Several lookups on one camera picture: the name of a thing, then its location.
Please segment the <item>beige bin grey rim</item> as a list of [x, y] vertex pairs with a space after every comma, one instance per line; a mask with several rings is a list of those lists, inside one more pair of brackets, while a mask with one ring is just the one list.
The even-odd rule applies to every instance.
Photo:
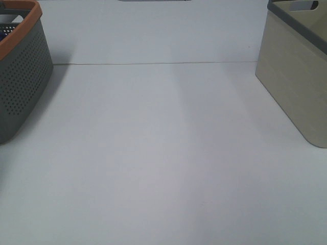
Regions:
[[326, 1], [269, 1], [255, 71], [310, 144], [326, 148]]

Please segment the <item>grey perforated basket orange rim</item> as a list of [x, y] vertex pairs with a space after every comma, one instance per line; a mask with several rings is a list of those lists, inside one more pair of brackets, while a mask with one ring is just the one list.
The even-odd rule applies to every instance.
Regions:
[[38, 1], [1, 1], [1, 15], [21, 22], [1, 22], [1, 143], [11, 140], [42, 96], [53, 72]]

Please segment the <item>blue item in basket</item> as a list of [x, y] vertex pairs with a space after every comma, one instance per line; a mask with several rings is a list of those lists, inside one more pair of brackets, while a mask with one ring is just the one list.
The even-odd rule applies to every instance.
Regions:
[[0, 41], [2, 41], [4, 38], [6, 38], [6, 34], [3, 32], [0, 32]]

